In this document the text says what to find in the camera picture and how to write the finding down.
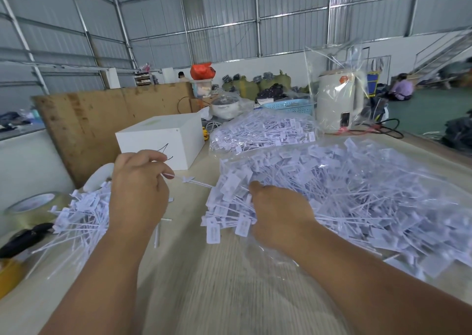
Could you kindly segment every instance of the plywood panel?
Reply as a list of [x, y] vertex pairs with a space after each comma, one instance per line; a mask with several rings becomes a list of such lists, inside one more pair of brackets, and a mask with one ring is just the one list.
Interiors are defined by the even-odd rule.
[[175, 83], [33, 100], [76, 187], [82, 187], [100, 166], [115, 161], [117, 131], [156, 115], [190, 113], [190, 98], [190, 83]]

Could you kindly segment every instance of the white kettle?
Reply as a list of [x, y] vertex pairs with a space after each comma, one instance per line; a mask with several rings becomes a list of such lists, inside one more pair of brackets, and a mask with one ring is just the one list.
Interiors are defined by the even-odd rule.
[[316, 121], [328, 134], [351, 128], [364, 107], [367, 76], [363, 70], [328, 70], [320, 75]]

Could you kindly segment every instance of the hand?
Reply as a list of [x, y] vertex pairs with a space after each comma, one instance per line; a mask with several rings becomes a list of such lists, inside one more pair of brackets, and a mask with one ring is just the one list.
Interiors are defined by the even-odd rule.
[[262, 244], [285, 251], [307, 225], [322, 227], [303, 195], [276, 186], [263, 186], [258, 181], [249, 184], [249, 192], [257, 215], [252, 234]]
[[145, 238], [147, 244], [169, 200], [169, 189], [161, 174], [174, 175], [174, 171], [165, 160], [166, 155], [154, 150], [118, 155], [112, 175], [107, 234], [132, 242]]

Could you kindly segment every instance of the green floor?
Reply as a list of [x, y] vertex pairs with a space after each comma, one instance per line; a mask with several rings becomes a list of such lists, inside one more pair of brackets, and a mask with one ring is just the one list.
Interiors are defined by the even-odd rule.
[[388, 103], [390, 117], [400, 119], [399, 130], [413, 134], [445, 131], [445, 122], [465, 117], [472, 109], [471, 88], [418, 89], [407, 101]]

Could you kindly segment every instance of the wooden table surface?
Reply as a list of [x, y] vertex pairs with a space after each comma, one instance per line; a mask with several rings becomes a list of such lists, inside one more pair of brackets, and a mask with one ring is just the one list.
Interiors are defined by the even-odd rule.
[[[472, 193], [469, 168], [384, 135], [370, 137]], [[208, 143], [190, 170], [177, 174], [216, 184], [219, 162], [208, 156]], [[353, 334], [326, 293], [295, 265], [263, 255], [231, 229], [221, 232], [221, 244], [206, 244], [200, 221], [209, 189], [178, 179], [168, 184], [174, 201], [164, 217], [172, 221], [162, 221], [161, 245], [155, 249], [152, 237], [140, 265], [135, 334]], [[52, 252], [0, 301], [0, 334], [39, 332], [76, 276], [67, 266], [48, 279], [68, 252]], [[463, 264], [456, 262], [434, 285], [472, 303], [472, 270]]]

